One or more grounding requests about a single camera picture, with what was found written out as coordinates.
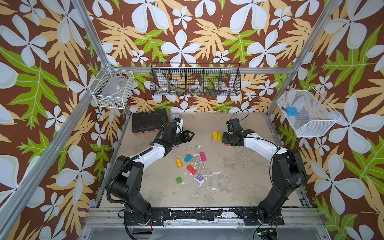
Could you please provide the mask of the yellow arch block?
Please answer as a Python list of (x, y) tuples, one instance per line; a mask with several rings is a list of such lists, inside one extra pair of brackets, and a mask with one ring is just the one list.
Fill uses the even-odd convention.
[(217, 131), (213, 131), (213, 140), (214, 141), (218, 140), (218, 133), (217, 133)]

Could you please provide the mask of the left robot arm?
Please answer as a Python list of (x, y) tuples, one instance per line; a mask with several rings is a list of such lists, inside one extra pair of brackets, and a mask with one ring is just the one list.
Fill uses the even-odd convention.
[(194, 136), (195, 133), (188, 130), (170, 135), (161, 131), (149, 148), (131, 157), (118, 157), (106, 184), (108, 202), (124, 206), (125, 212), (131, 214), (135, 222), (148, 223), (151, 204), (140, 193), (144, 170), (165, 157), (173, 148), (190, 142)]

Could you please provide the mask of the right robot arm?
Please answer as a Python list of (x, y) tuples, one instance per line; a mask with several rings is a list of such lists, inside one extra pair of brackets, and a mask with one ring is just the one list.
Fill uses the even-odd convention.
[(308, 179), (300, 153), (297, 150), (279, 147), (256, 133), (248, 135), (243, 132), (223, 133), (222, 142), (230, 146), (251, 149), (269, 161), (272, 188), (259, 203), (257, 215), (260, 223), (272, 223), (291, 193)]

